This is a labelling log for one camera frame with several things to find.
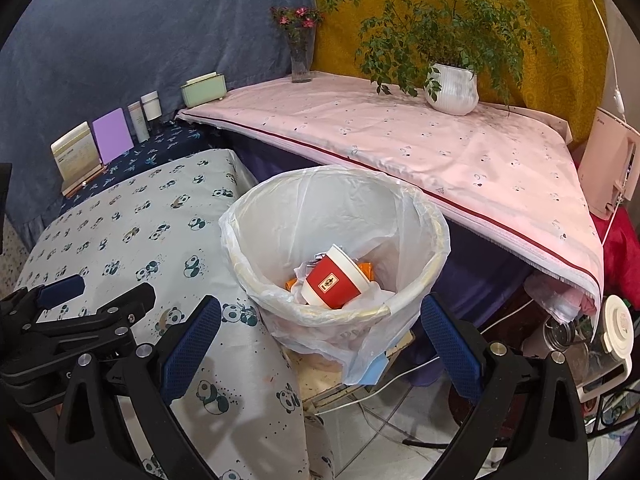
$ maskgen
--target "paper cup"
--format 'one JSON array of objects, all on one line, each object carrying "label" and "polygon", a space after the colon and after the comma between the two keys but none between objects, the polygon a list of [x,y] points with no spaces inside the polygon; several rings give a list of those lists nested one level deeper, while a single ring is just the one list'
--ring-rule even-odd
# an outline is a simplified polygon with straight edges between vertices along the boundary
[{"label": "paper cup", "polygon": [[357,264],[334,244],[306,277],[301,294],[308,304],[336,309],[370,286]]}]

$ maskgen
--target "metal screw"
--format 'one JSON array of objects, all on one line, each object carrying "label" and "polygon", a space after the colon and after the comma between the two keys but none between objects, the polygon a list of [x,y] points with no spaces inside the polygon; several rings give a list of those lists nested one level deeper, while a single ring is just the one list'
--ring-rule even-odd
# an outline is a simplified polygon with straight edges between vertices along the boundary
[{"label": "metal screw", "polygon": [[489,350],[491,350],[492,354],[495,355],[505,355],[507,353],[507,347],[497,341],[495,343],[491,343]]},{"label": "metal screw", "polygon": [[551,358],[559,365],[564,363],[564,354],[562,352],[558,352],[558,351],[551,352]]},{"label": "metal screw", "polygon": [[87,366],[91,362],[91,354],[82,354],[78,358],[78,364],[80,366]]},{"label": "metal screw", "polygon": [[138,357],[148,357],[149,355],[151,355],[151,352],[153,350],[154,348],[151,345],[144,343],[136,348],[136,355]]}]

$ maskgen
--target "purple book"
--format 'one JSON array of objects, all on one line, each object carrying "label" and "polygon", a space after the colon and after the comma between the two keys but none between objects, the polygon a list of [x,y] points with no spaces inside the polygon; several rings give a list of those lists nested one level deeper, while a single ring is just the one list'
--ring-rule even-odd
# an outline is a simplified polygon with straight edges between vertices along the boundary
[{"label": "purple book", "polygon": [[93,127],[95,142],[103,164],[109,164],[114,158],[133,148],[122,108],[96,119]]}]

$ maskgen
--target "pink heater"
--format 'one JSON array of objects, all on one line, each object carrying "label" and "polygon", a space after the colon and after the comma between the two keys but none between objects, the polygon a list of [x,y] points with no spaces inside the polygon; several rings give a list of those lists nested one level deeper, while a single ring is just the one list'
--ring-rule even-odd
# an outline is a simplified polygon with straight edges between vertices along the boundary
[{"label": "pink heater", "polygon": [[621,195],[631,200],[640,174],[638,146],[638,132],[606,110],[596,110],[578,178],[589,211],[598,218],[608,220]]}]

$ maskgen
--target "ribbed white pot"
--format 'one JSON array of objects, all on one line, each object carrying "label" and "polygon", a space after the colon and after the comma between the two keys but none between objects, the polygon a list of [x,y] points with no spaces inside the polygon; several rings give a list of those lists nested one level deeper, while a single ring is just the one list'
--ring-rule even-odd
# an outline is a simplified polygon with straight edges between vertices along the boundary
[{"label": "ribbed white pot", "polygon": [[431,99],[426,92],[428,103],[436,110],[450,115],[467,115],[478,104],[478,78],[471,70],[452,66],[434,64],[440,73],[433,73],[433,78],[442,88],[437,94],[437,101]]}]

